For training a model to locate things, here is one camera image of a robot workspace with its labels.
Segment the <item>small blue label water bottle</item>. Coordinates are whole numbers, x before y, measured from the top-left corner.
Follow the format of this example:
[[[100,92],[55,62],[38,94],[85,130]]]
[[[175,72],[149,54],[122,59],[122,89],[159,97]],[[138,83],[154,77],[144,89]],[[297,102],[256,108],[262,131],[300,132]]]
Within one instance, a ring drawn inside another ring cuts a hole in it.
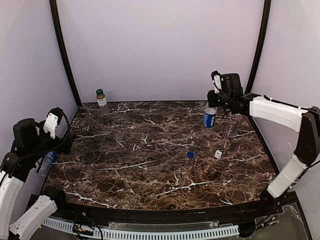
[[[39,175],[44,179],[47,177],[52,165],[56,162],[57,159],[57,152],[56,151],[50,151],[48,152],[42,161],[42,164],[40,166],[40,169],[38,171]]]

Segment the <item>clear bottle without label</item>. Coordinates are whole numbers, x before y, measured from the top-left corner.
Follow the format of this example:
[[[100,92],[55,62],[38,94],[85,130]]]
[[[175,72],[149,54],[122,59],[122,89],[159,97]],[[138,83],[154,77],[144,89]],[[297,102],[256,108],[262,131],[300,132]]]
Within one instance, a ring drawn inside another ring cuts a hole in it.
[[[223,122],[223,137],[226,140],[234,139],[238,135],[239,127],[241,126],[243,116],[241,114],[227,115],[226,120]]]

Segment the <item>white bottle cap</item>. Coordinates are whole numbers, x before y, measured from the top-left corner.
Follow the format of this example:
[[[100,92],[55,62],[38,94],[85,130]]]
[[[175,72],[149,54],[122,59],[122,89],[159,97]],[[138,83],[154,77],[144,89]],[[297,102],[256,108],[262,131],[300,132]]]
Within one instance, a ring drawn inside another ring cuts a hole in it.
[[[223,152],[220,149],[218,149],[214,153],[214,158],[215,159],[220,159],[222,157],[222,154],[223,154]]]

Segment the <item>Starbucks bottle green cap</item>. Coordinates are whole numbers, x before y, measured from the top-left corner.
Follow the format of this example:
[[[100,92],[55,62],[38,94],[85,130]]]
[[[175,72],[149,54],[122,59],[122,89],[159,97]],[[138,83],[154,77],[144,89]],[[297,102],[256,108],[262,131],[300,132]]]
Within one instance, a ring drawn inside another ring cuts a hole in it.
[[[96,90],[96,100],[101,111],[101,114],[106,116],[109,114],[109,107],[104,91],[99,88]]]

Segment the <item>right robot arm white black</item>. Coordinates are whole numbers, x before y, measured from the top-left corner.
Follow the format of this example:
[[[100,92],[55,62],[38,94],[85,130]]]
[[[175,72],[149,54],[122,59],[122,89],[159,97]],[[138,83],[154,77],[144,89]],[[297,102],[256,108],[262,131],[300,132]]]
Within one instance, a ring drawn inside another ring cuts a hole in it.
[[[207,107],[202,122],[205,128],[214,126],[217,108],[220,107],[233,115],[267,120],[298,133],[291,159],[260,197],[262,200],[278,199],[308,169],[320,162],[320,109],[315,106],[296,106],[256,93],[244,94],[237,73],[220,74],[213,71],[211,79],[214,89],[207,93]]]

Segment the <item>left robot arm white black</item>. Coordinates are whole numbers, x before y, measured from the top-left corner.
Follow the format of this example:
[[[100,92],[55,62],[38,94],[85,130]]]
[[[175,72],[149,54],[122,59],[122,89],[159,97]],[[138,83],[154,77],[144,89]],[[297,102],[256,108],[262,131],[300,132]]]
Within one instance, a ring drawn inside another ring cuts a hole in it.
[[[43,222],[67,206],[66,194],[56,187],[47,187],[33,206],[16,222],[10,223],[17,197],[36,162],[49,152],[66,153],[69,134],[56,137],[61,117],[49,113],[40,123],[33,118],[20,120],[13,127],[11,150],[0,165],[0,238],[29,240]]]

